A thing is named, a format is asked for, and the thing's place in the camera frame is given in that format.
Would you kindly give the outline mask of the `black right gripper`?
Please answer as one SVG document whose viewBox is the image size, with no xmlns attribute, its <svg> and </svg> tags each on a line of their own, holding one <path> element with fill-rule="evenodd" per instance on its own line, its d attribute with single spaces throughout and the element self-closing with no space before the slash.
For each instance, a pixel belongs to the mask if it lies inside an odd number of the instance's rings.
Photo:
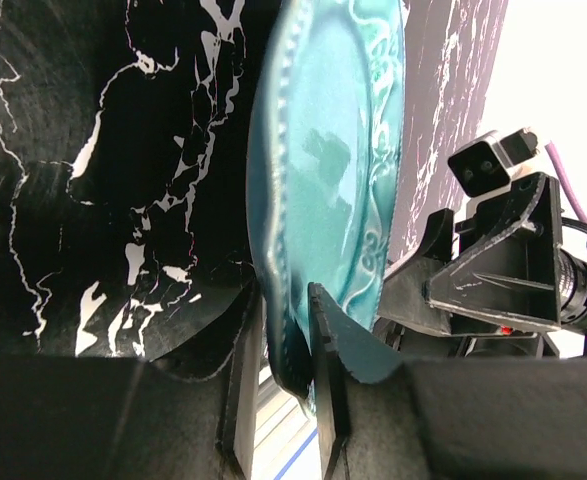
<svg viewBox="0 0 587 480">
<path fill-rule="evenodd" d="M 587 263 L 559 247 L 555 178 L 533 173 L 482 201 L 451 262 L 453 226 L 450 209 L 429 215 L 418 248 L 385 274 L 379 317 L 459 357 L 557 356 L 551 333 L 587 336 Z"/>
</svg>

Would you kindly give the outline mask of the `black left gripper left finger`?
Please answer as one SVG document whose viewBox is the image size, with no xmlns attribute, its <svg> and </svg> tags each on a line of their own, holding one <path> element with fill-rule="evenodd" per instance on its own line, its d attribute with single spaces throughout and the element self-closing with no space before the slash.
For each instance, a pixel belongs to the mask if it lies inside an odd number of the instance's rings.
<svg viewBox="0 0 587 480">
<path fill-rule="evenodd" d="M 0 354 L 0 479 L 247 479 L 262 299 L 248 284 L 170 354 Z"/>
</svg>

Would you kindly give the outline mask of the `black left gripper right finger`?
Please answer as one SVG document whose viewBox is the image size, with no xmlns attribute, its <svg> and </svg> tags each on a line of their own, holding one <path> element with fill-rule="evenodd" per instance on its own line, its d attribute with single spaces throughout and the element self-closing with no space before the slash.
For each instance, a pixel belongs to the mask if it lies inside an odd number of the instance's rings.
<svg viewBox="0 0 587 480">
<path fill-rule="evenodd" d="M 587 479 L 587 358 L 416 358 L 308 288 L 326 479 Z"/>
</svg>

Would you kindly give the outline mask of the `teal scalloped plate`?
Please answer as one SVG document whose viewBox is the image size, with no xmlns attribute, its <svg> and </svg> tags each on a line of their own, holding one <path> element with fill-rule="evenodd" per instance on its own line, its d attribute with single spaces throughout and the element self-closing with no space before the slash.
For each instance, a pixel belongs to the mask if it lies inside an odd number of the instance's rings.
<svg viewBox="0 0 587 480">
<path fill-rule="evenodd" d="M 315 412 L 308 287 L 356 323 L 377 315 L 405 110 L 397 1 L 286 1 L 250 119 L 246 214 L 276 383 Z"/>
</svg>

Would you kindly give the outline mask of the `black marble pattern mat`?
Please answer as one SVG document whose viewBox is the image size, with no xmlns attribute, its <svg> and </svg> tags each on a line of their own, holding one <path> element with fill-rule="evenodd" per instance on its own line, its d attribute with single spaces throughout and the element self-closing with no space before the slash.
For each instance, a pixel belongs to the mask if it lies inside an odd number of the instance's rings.
<svg viewBox="0 0 587 480">
<path fill-rule="evenodd" d="M 174 349 L 250 280 L 277 1 L 0 1 L 0 353 Z"/>
</svg>

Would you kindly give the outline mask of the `aluminium mounting rail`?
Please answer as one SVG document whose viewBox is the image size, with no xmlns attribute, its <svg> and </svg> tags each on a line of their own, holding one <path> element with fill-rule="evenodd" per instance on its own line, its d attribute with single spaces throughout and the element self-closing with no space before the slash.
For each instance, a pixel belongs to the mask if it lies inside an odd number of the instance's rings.
<svg viewBox="0 0 587 480">
<path fill-rule="evenodd" d="M 318 434 L 264 366 L 258 376 L 252 479 L 320 479 Z"/>
</svg>

